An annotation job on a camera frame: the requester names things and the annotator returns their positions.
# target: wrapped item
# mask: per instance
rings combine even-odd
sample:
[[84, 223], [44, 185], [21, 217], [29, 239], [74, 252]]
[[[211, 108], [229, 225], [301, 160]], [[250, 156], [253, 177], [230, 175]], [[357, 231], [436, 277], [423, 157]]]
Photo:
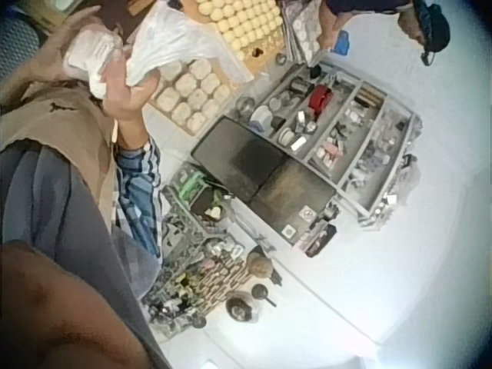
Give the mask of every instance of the wrapped item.
[[[122, 45], [117, 35], [102, 28], [83, 28], [64, 60], [69, 75], [89, 81], [91, 93], [96, 98], [103, 98], [106, 93], [105, 83], [100, 82], [105, 63], [111, 51]], [[199, 58], [217, 59], [222, 71], [234, 82], [245, 83], [253, 79], [212, 27], [194, 22], [168, 7], [164, 0], [157, 0], [135, 37], [127, 61], [127, 85], [137, 85], [147, 73], [162, 65]]]

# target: plaid shirt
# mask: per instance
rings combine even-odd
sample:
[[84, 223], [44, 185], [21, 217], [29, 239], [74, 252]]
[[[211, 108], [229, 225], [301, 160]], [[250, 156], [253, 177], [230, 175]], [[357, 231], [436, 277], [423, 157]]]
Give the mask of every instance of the plaid shirt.
[[161, 260], [161, 153], [152, 138], [138, 150], [119, 150], [113, 193], [113, 223]]

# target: white plastic bag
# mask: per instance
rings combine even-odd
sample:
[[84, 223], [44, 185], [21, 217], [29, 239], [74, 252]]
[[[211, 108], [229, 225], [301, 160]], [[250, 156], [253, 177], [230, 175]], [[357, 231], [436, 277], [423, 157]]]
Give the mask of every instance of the white plastic bag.
[[[109, 47], [121, 40], [107, 32], [84, 28], [75, 38], [65, 56], [65, 66], [84, 69], [92, 94], [103, 98], [106, 86], [100, 82], [101, 71], [111, 52]], [[97, 55], [93, 51], [104, 50]], [[234, 82], [253, 79], [246, 66], [239, 61], [225, 40], [210, 26], [192, 21], [185, 14], [169, 8], [164, 0], [157, 0], [142, 22], [131, 57], [127, 61], [127, 85], [137, 85], [152, 69], [174, 61], [190, 62], [198, 58], [216, 58], [225, 75]]]

